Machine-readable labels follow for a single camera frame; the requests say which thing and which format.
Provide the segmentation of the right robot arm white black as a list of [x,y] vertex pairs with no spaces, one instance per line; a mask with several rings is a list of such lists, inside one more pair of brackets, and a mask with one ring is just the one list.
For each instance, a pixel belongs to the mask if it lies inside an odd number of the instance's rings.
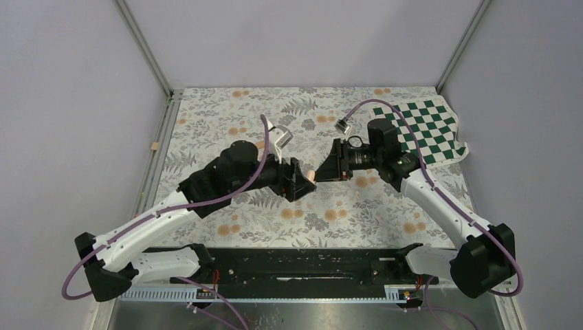
[[367,131],[368,142],[360,146],[335,139],[315,180],[348,181],[354,171],[374,169],[383,182],[420,206],[454,244],[452,250],[419,243],[401,249],[402,259],[394,265],[398,280],[435,276],[476,298],[519,273],[514,233],[507,225],[492,225],[446,191],[415,154],[402,151],[398,129],[389,119],[371,120]]

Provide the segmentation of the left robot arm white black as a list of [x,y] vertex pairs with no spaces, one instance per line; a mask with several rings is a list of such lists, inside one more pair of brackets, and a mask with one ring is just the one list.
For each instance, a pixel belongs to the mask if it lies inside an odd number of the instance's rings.
[[296,158],[285,161],[268,152],[262,157],[258,154],[251,142],[233,142],[211,163],[180,182],[169,196],[130,222],[106,234],[86,232],[77,236],[79,267],[85,271],[90,296],[105,302],[136,283],[171,277],[206,282],[214,266],[203,245],[172,252],[148,252],[148,248],[185,223],[229,206],[240,193],[269,188],[279,197],[296,201],[316,189],[315,172],[303,173]]

